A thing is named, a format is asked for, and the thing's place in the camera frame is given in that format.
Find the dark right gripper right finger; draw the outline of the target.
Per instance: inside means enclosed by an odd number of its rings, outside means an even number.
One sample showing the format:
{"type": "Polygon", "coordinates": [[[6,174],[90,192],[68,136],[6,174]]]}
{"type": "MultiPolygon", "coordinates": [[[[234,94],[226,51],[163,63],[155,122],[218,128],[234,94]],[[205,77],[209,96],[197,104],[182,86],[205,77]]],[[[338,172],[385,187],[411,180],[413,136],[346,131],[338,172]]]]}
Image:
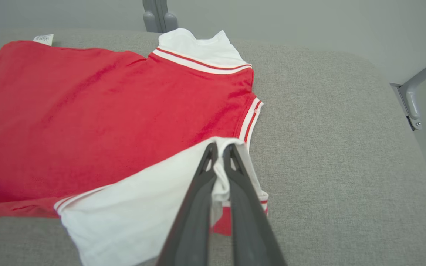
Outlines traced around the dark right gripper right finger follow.
{"type": "Polygon", "coordinates": [[[247,173],[238,145],[224,151],[230,183],[233,263],[235,266],[286,266],[286,260],[247,173]]]}

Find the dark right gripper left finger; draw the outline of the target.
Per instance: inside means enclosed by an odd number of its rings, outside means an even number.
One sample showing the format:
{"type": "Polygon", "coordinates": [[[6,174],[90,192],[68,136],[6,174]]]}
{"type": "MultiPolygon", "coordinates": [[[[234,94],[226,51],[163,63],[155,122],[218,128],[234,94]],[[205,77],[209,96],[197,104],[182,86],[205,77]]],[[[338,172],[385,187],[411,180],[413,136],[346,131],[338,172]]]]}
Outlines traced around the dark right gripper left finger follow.
{"type": "Polygon", "coordinates": [[[206,266],[211,224],[212,189],[218,159],[215,143],[206,146],[176,219],[157,259],[157,266],[206,266]]]}

